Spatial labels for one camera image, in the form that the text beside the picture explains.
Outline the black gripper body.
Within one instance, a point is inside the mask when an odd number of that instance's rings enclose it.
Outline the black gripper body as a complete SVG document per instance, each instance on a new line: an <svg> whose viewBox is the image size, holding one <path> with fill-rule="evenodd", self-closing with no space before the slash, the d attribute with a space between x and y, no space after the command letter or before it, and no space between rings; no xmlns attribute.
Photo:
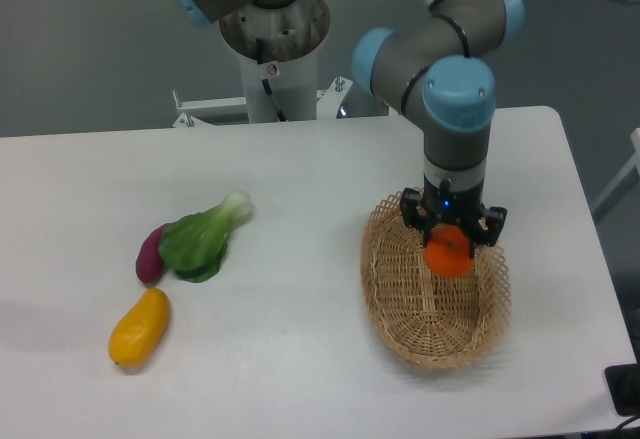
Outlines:
<svg viewBox="0 0 640 439"><path fill-rule="evenodd" d="M470 189L442 190L424 176L421 206L426 210L427 217L422 235L430 237L436 226L445 224L458 227L467 237L481 237L484 234L480 225L483 188L484 180L481 180Z"/></svg>

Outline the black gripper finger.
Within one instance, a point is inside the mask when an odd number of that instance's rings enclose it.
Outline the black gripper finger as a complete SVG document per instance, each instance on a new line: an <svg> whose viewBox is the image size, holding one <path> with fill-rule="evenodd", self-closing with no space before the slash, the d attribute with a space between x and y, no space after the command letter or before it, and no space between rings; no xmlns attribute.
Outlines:
<svg viewBox="0 0 640 439"><path fill-rule="evenodd" d="M399 209L404 225L418 231L422 237L422 245L427 247L435 228L435 219L425 207L424 195L417 189L405 188L402 191Z"/></svg>
<svg viewBox="0 0 640 439"><path fill-rule="evenodd" d="M479 246L494 247L504 228L508 210L504 207L486 208L481 204L466 220L470 241L469 257L475 258Z"/></svg>

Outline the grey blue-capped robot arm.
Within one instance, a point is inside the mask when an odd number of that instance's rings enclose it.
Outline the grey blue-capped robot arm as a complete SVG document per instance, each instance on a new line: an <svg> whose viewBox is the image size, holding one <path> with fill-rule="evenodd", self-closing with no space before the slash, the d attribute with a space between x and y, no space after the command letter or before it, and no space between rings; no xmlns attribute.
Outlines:
<svg viewBox="0 0 640 439"><path fill-rule="evenodd" d="M424 187L400 200L404 223L422 234L451 225L462 253L493 246L506 221L502 207L482 201L495 79L483 55L522 28L522 0L425 0L430 19L416 33L367 32L352 55L354 81L423 134ZM326 41L324 0L175 0L197 26L215 24L243 65L249 119L313 119L315 56Z"/></svg>

